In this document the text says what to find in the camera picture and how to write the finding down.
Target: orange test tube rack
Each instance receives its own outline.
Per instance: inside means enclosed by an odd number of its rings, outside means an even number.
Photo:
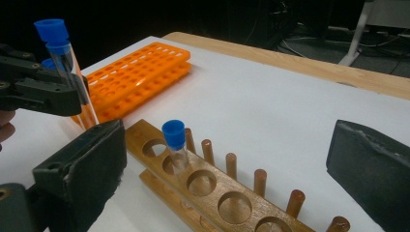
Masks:
[[[87,75],[100,123],[123,118],[185,76],[189,59],[184,49],[151,43]]]

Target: blue cap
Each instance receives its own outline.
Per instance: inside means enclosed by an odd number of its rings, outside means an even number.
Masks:
[[[181,150],[185,145],[185,125],[179,120],[170,120],[162,125],[166,144],[173,150]]]
[[[42,65],[46,68],[49,68],[49,69],[54,69],[54,70],[56,69],[54,61],[52,61],[51,58],[43,60]]]
[[[34,23],[42,41],[50,45],[67,43],[69,32],[63,19],[45,19]]]

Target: cable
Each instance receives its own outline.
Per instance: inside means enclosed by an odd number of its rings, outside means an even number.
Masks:
[[[257,6],[257,11],[256,11],[256,18],[255,18],[255,21],[254,21],[254,23],[253,23],[253,27],[252,27],[252,29],[250,30],[249,35],[248,35],[247,38],[245,39],[244,44],[247,44],[247,43],[248,43],[250,37],[253,35],[253,33],[254,33],[254,31],[255,31],[257,22],[259,21],[259,13],[260,13],[261,8],[262,8],[262,0],[259,0],[258,6]]]
[[[290,47],[290,46],[286,43],[285,40],[282,40],[282,42],[283,42],[283,43],[287,46],[287,48],[288,48],[290,51],[292,51],[293,53],[295,53],[295,54],[297,54],[297,55],[299,55],[299,56],[301,56],[301,57],[307,58],[305,55],[299,53],[298,51],[296,51],[296,50],[294,50],[292,47]]]

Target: test tube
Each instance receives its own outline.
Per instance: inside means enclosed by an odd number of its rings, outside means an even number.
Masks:
[[[99,121],[84,84],[83,75],[75,59],[73,47],[68,41],[69,33],[63,19],[45,19],[34,23],[45,47],[54,62],[62,82],[77,91],[81,113],[76,115],[79,124],[86,131]]]
[[[179,174],[189,165],[185,125],[179,120],[170,120],[162,125],[162,132],[170,152],[174,174]]]

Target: robotic arm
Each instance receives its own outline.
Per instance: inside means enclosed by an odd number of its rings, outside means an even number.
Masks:
[[[56,70],[35,62],[32,53],[0,43],[0,109],[18,108],[59,116],[81,112],[78,93]]]

